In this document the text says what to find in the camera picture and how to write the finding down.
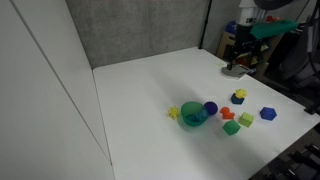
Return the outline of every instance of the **white table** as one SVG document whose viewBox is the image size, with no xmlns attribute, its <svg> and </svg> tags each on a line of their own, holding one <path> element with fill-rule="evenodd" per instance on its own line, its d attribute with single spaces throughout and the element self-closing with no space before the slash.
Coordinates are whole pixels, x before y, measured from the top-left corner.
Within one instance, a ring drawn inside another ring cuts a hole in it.
<svg viewBox="0 0 320 180">
<path fill-rule="evenodd" d="M 319 122 L 249 76 L 222 76 L 222 66 L 190 48 L 94 70 L 116 180 L 248 179 Z M 243 105 L 230 102 L 238 88 L 248 91 Z M 187 101 L 214 101 L 255 121 L 228 136 L 219 113 L 197 128 L 166 116 Z M 264 106 L 276 109 L 274 121 L 260 118 Z"/>
</svg>

